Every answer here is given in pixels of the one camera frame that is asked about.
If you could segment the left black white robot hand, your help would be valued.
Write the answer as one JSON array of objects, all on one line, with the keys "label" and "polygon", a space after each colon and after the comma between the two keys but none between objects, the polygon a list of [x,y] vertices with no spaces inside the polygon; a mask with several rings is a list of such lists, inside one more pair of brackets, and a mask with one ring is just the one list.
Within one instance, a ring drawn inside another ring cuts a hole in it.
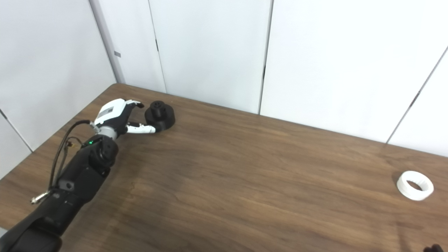
[{"label": "left black white robot hand", "polygon": [[156,129],[153,126],[129,121],[131,112],[135,107],[143,108],[144,104],[132,99],[114,99],[101,108],[91,126],[94,127],[96,134],[105,135],[112,139],[117,139],[126,133],[156,133]]}]

